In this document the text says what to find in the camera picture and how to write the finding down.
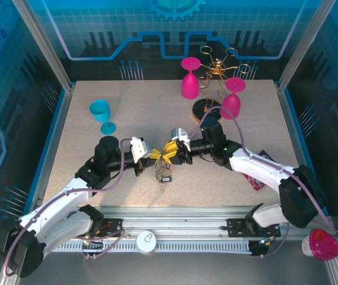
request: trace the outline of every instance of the table surface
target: table surface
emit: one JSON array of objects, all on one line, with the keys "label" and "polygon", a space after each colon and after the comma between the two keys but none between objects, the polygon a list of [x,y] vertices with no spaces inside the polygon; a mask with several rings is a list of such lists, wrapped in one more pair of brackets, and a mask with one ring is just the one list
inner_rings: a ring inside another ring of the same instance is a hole
[{"label": "table surface", "polygon": [[[246,89],[238,94],[241,99],[238,122],[247,147],[256,153],[265,150],[281,164],[298,166],[273,81],[248,80],[246,83]],[[218,87],[217,81],[212,81],[205,91],[216,99]],[[202,98],[202,94],[194,100],[181,97],[180,80],[77,82],[45,201],[59,192],[93,156],[95,146],[103,137],[101,124],[89,112],[93,101],[105,99],[109,102],[110,121],[117,126],[113,135],[119,140],[143,137],[161,150],[170,140],[173,128],[181,127],[192,133],[197,126],[192,117],[192,105]],[[232,121],[222,119],[221,124],[228,139],[240,142]],[[196,138],[201,138],[200,131]],[[113,191],[95,195],[89,204],[217,207],[257,205],[279,199],[268,186],[256,191],[241,173],[199,157],[193,159],[193,165],[172,166],[172,170],[173,181],[164,184],[155,179],[154,167],[146,169],[137,178],[134,171],[127,170]]]}]

